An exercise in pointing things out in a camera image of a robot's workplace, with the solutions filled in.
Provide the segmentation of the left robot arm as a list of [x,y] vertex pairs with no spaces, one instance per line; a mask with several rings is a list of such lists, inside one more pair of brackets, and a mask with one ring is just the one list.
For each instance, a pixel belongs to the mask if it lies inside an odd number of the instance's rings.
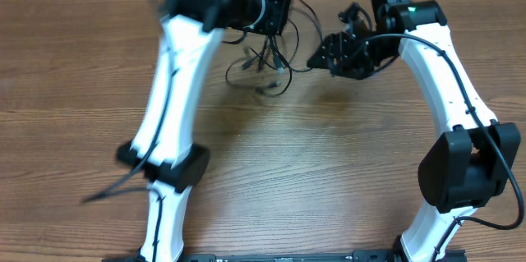
[[180,261],[191,189],[210,151],[192,139],[205,76],[225,29],[273,36],[284,28],[291,0],[165,0],[159,55],[145,116],[118,159],[143,172],[149,214],[145,241],[133,261]]

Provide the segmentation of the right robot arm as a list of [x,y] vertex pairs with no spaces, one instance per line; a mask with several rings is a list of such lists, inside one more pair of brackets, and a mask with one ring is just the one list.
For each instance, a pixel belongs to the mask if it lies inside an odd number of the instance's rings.
[[436,142],[418,167],[422,205],[390,250],[355,250],[354,261],[463,261],[448,243],[463,223],[500,195],[518,188],[512,165],[521,142],[473,87],[434,0],[371,0],[339,14],[346,29],[326,36],[308,60],[311,69],[363,80],[403,60],[434,119]]

